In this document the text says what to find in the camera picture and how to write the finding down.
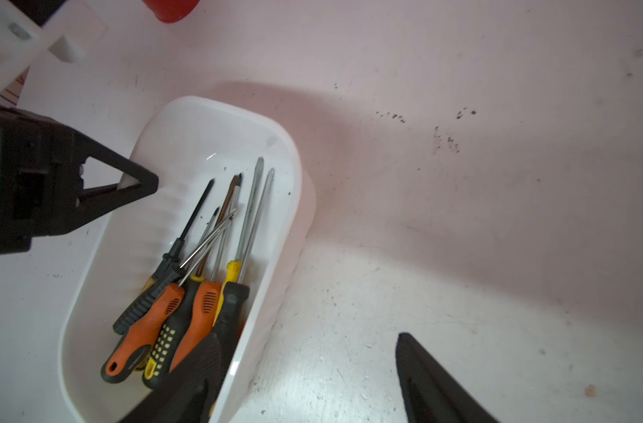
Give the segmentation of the black yellow dotted screwdriver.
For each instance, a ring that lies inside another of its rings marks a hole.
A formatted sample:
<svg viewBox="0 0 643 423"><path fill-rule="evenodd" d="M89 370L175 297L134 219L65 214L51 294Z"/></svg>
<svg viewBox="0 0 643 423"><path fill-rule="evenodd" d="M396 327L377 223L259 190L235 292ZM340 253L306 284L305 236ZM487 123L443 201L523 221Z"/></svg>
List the black yellow dotted screwdriver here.
<svg viewBox="0 0 643 423"><path fill-rule="evenodd" d="M224 248L224 238L219 234L208 243L179 281L183 289L180 305L162 324L143 370L143 384L151 390L159 387L212 328L221 285L205 278L203 270L213 245Z"/></svg>

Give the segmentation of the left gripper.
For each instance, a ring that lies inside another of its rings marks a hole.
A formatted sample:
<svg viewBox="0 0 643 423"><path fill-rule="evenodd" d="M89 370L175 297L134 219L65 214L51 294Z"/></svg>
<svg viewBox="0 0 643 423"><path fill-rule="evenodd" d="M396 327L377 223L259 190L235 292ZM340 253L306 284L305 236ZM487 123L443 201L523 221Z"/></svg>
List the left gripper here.
<svg viewBox="0 0 643 423"><path fill-rule="evenodd" d="M80 169L88 159L122 178L85 190ZM36 237L68 234L158 187L152 171L81 132L0 107L0 255L26 252Z"/></svg>

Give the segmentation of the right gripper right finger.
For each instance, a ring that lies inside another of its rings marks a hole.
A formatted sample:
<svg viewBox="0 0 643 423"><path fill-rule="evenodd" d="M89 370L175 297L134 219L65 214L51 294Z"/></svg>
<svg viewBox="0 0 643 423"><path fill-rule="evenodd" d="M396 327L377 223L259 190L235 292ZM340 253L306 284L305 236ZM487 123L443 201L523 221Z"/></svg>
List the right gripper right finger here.
<svg viewBox="0 0 643 423"><path fill-rule="evenodd" d="M395 362L407 421L497 423L407 332L399 334Z"/></svg>

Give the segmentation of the black yellow-tip screwdriver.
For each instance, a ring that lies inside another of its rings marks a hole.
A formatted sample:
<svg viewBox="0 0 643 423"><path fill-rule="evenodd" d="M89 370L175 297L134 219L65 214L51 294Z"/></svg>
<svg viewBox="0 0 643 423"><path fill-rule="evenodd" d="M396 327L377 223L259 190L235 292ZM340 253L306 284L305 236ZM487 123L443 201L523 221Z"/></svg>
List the black yellow-tip screwdriver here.
<svg viewBox="0 0 643 423"><path fill-rule="evenodd" d="M247 250L245 261L237 282L228 282L224 289L224 303L221 311L217 317L217 322L214 322L211 334L217 336L218 345L220 347L220 368L217 382L217 395L223 386L224 379L233 359L233 354L238 345L240 338L240 322L241 314L250 294L250 288L243 284L243 280L247 273L247 264L251 255L254 239L256 237L258 227L261 221L263 205L266 200L266 195L270 193L271 184L273 182L274 170L268 174L261 192L259 204L255 204L254 218L251 226L250 236L247 242Z"/></svg>

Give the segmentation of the orange screwdriver long shaft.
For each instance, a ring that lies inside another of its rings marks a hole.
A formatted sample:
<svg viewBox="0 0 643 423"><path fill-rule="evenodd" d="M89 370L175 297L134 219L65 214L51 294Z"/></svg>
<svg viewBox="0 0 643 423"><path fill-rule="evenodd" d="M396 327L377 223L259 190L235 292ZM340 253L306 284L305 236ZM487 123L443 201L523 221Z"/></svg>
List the orange screwdriver long shaft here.
<svg viewBox="0 0 643 423"><path fill-rule="evenodd" d="M234 203L239 198L241 176L235 176L233 180L234 183L231 183L230 192L222 206L225 208L223 217L219 218L224 223L224 232L216 239L209 251L201 255L200 260L194 264L191 273L185 279L188 286L183 303L173 314L174 320L167 321L166 328L170 341L170 348L166 354L166 358L169 359L166 362L168 371L173 371L210 333L213 326L222 285L216 282L215 274L205 278L203 270L212 250L217 250L217 261L220 261L225 233L231 227L231 218L226 218L224 215L235 207Z"/></svg>

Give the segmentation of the orange black screwdriver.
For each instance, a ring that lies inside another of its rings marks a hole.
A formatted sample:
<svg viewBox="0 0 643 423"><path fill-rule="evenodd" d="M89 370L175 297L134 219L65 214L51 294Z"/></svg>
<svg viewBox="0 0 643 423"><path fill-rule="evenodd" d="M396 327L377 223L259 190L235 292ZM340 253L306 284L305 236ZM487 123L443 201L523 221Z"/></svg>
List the orange black screwdriver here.
<svg viewBox="0 0 643 423"><path fill-rule="evenodd" d="M226 218L233 220L237 211L238 208L235 206L226 213ZM183 289L180 288L179 282L171 283L150 310L122 335L100 370L105 382L119 384L131 375L152 350L162 324L178 308L182 297Z"/></svg>

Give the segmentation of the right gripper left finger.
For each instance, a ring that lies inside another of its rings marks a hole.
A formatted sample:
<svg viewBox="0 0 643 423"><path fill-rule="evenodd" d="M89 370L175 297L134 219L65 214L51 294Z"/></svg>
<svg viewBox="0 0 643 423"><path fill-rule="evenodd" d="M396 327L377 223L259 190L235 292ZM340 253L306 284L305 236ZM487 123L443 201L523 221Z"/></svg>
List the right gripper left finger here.
<svg viewBox="0 0 643 423"><path fill-rule="evenodd" d="M123 422L207 422L220 389L220 342L204 338Z"/></svg>

